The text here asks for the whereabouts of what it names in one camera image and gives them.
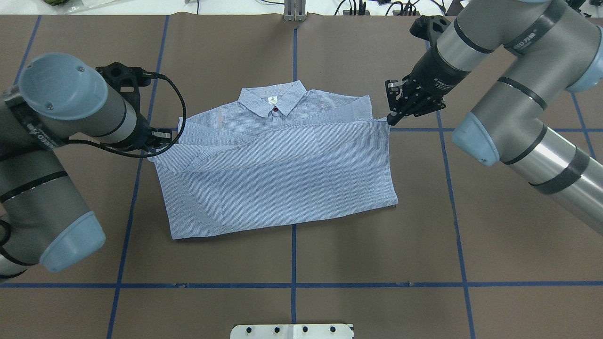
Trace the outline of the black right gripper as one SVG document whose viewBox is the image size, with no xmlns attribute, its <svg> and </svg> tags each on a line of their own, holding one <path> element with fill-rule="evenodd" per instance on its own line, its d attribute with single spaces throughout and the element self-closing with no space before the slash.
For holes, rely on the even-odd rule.
<svg viewBox="0 0 603 339">
<path fill-rule="evenodd" d="M 427 71 L 413 71 L 402 80 L 386 80 L 385 91 L 390 110 L 386 122 L 392 126 L 401 118 L 419 117 L 446 107 L 446 82 Z"/>
</svg>

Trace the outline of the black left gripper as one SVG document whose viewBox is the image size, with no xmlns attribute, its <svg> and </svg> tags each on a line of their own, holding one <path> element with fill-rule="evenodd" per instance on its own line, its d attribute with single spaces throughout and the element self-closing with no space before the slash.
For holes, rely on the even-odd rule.
<svg viewBox="0 0 603 339">
<path fill-rule="evenodd" d="M 154 153 L 172 144 L 171 129 L 153 128 L 140 124 L 134 129 L 134 150 Z"/>
</svg>

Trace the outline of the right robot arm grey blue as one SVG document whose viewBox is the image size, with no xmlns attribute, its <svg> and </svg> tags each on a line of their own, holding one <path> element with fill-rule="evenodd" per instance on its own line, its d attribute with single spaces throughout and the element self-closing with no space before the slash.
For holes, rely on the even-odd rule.
<svg viewBox="0 0 603 339">
<path fill-rule="evenodd" d="M 602 79 L 602 28 L 563 0 L 472 0 L 452 22 L 420 16 L 410 33 L 429 49 L 409 75 L 385 82 L 389 125 L 444 109 L 444 97 L 497 48 L 515 56 L 452 134 L 489 167 L 501 162 L 602 233 L 602 165 L 539 116 L 561 93 Z"/>
</svg>

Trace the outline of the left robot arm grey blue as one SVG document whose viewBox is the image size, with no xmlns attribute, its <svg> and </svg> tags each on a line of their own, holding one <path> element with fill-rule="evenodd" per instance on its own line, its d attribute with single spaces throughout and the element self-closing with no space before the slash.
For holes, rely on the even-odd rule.
<svg viewBox="0 0 603 339">
<path fill-rule="evenodd" d="M 1 94 L 0 276 L 41 264 L 60 272 L 103 247 L 106 236 L 55 150 L 90 145 L 145 158 L 177 141 L 140 113 L 140 87 L 161 73 L 115 62 L 90 67 L 50 52 L 33 59 Z"/>
</svg>

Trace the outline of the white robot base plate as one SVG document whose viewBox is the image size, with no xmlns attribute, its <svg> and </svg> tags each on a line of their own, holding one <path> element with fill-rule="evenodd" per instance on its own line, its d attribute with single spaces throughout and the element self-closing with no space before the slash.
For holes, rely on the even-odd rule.
<svg viewBox="0 0 603 339">
<path fill-rule="evenodd" d="M 231 330 L 231 339 L 353 339 L 352 324 L 240 324 Z"/>
</svg>

